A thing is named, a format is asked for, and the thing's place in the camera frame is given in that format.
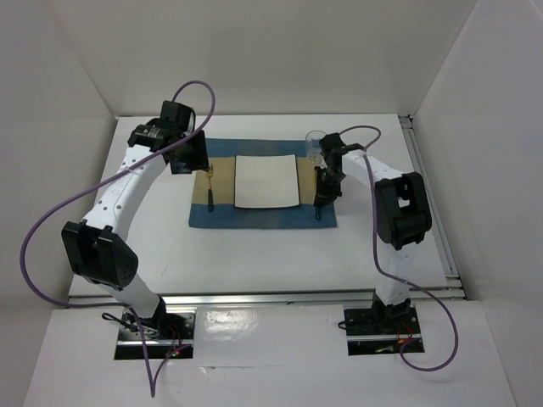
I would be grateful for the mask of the clear plastic cup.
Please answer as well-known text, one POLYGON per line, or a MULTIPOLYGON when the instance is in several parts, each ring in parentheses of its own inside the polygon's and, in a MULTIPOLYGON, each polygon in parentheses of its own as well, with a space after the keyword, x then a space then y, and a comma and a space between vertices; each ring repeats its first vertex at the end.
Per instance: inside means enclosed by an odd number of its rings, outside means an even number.
POLYGON ((326 136, 324 131, 309 131, 305 136, 306 158, 315 166, 322 164, 322 149, 320 141, 326 136))

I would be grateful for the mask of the square white plate dark rim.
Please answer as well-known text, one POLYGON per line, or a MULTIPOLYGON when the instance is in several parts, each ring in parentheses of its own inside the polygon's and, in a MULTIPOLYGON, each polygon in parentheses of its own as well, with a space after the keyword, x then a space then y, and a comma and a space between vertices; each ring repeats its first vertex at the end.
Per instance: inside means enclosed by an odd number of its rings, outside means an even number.
POLYGON ((298 169, 294 154, 236 157, 236 208, 284 209, 299 204, 298 169))

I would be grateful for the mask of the gold fork green handle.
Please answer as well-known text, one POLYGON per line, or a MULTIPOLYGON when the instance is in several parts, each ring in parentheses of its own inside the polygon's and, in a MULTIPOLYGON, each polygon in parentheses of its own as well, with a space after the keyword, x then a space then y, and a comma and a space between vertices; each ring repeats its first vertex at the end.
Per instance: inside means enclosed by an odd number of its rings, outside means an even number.
POLYGON ((207 208, 209 212, 213 212, 215 209, 214 195, 212 189, 212 178, 214 175, 214 170, 212 164, 209 164, 208 170, 205 172, 207 182, 208 182, 208 192, 207 192, 207 208))

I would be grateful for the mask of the blue beige white cloth placemat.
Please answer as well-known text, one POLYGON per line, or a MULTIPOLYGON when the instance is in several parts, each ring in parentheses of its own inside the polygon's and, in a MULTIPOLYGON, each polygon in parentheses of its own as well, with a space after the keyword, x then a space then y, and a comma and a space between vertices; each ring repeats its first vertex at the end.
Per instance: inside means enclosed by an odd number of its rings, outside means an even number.
POLYGON ((327 229, 337 226, 329 204, 316 217, 314 166, 306 158, 301 140, 217 139, 206 140, 215 174, 212 177, 214 209, 208 209, 208 181, 196 173, 188 225, 196 229, 327 229), (233 203, 235 157, 295 155, 300 205, 281 209, 240 209, 233 203))

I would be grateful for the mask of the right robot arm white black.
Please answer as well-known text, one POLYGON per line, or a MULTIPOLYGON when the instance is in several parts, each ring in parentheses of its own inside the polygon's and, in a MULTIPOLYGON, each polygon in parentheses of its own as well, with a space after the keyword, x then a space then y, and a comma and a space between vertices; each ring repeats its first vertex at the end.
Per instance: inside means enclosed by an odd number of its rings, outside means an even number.
POLYGON ((367 323, 378 332, 391 333, 408 321, 408 282, 415 252, 432 227, 423 177, 416 171, 405 173, 390 167, 359 143, 344 143, 337 132, 325 135, 318 144, 324 163, 315 168, 317 219, 342 195, 344 178, 351 177, 370 191, 372 251, 380 279, 367 323))

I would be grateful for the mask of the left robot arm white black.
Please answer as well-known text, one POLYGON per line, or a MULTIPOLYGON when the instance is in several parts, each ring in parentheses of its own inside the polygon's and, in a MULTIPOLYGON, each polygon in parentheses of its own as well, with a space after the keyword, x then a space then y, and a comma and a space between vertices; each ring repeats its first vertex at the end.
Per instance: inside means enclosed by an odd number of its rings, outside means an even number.
POLYGON ((67 222, 61 237, 72 271, 132 308, 146 337, 160 337, 174 324, 164 300, 153 293, 137 269, 139 260, 126 239, 149 188, 166 168, 174 174, 208 170, 204 131, 184 104, 165 101, 160 116, 138 125, 127 141, 117 179, 78 223, 67 222))

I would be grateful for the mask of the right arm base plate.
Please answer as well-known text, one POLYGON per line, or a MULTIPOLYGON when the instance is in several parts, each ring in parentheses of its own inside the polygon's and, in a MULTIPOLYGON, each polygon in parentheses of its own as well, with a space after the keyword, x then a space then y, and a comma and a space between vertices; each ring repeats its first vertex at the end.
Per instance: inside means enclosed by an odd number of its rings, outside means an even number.
POLYGON ((346 333, 349 356, 424 353, 421 328, 416 309, 387 326, 374 321, 370 309, 345 309, 344 319, 337 324, 346 333))

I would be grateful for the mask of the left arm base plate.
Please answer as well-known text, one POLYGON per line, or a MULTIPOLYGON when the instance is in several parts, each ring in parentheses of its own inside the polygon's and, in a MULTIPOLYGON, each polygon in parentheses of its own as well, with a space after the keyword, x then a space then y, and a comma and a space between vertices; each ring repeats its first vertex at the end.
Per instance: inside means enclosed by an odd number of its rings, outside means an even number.
MULTIPOLYGON (((142 335, 135 318, 124 311, 121 317, 102 313, 102 319, 114 322, 119 330, 115 345, 115 360, 143 360, 142 335)), ((193 357, 193 340, 196 312, 189 310, 170 315, 165 327, 158 331, 143 326, 143 333, 150 360, 162 360, 170 356, 174 360, 188 360, 193 357)))

